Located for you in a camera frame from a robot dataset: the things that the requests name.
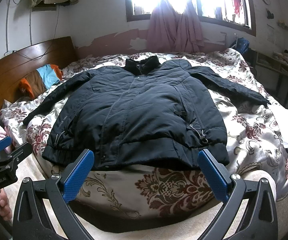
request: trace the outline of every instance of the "blue pad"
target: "blue pad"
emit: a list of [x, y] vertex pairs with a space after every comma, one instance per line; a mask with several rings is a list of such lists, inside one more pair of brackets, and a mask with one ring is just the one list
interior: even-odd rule
[[228, 185], [204, 151], [198, 153], [198, 164], [218, 201], [228, 200]]
[[63, 199], [66, 203], [76, 198], [93, 164], [94, 154], [92, 151], [88, 151], [64, 183]]
[[6, 147], [10, 146], [12, 143], [12, 139], [10, 136], [6, 136], [0, 141], [0, 151], [5, 149]]

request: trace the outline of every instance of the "headboard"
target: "headboard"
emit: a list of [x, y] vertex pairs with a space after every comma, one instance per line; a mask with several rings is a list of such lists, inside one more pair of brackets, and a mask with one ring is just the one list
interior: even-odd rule
[[0, 59], [0, 109], [4, 99], [14, 103], [22, 94], [18, 84], [25, 75], [46, 64], [60, 68], [76, 61], [71, 37], [44, 41]]

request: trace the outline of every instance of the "bolt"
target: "bolt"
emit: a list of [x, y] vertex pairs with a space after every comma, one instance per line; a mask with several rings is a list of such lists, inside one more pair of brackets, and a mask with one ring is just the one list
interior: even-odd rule
[[268, 179], [262, 178], [261, 181], [262, 181], [264, 184], [268, 184]]
[[238, 175], [238, 174], [233, 174], [233, 175], [231, 176], [231, 178], [234, 179], [234, 180], [239, 180], [239, 179], [240, 179], [240, 175]]
[[22, 180], [23, 183], [27, 183], [27, 182], [29, 182], [29, 181], [30, 181], [30, 178], [29, 178], [29, 177], [26, 177], [26, 178], [24, 178], [24, 179]]
[[60, 177], [60, 174], [55, 173], [51, 176], [51, 179], [58, 179]]

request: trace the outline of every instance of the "bed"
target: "bed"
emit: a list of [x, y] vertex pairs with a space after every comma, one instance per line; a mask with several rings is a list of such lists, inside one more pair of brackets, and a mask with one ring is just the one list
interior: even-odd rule
[[[123, 67], [128, 57], [142, 60], [151, 55], [155, 54], [147, 52], [98, 58], [88, 56], [77, 61], [71, 38], [64, 37], [27, 47], [1, 59], [1, 119], [7, 126], [15, 147], [26, 141], [32, 144], [34, 155], [31, 158], [37, 162], [31, 162], [30, 168], [35, 169], [36, 165], [48, 177], [63, 169], [44, 160], [41, 155], [52, 125], [69, 95], [57, 102], [49, 114], [34, 117], [24, 127], [23, 119], [56, 86], [52, 86], [33, 101], [20, 98], [17, 87], [23, 76], [44, 64], [56, 64], [62, 68], [63, 83], [82, 71], [105, 65]], [[254, 79], [243, 57], [233, 49], [206, 55], [175, 53], [157, 56], [160, 63], [183, 58], [192, 66], [208, 66], [221, 77], [259, 92], [272, 104], [279, 104]], [[227, 128], [227, 150], [230, 158], [228, 170], [240, 175], [250, 171], [266, 171], [275, 182], [277, 201], [282, 203], [288, 196], [288, 153], [282, 145], [274, 115], [264, 106], [252, 106], [249, 102], [234, 106], [229, 98], [212, 90], [209, 92]], [[133, 165], [121, 171], [91, 171], [76, 199], [80, 204], [91, 207], [93, 211], [90, 212], [100, 212], [104, 217], [127, 220], [128, 223], [167, 218], [169, 220], [166, 224], [170, 224], [178, 222], [177, 218], [183, 220], [192, 216], [204, 205], [209, 205], [213, 201], [213, 194], [200, 171], [171, 171]]]

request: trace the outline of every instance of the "orange brown and blue cloth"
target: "orange brown and blue cloth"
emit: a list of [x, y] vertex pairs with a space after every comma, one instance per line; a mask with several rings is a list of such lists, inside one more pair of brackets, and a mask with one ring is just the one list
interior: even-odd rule
[[62, 71], [57, 65], [44, 65], [20, 80], [19, 89], [31, 99], [36, 99], [52, 85], [62, 80]]

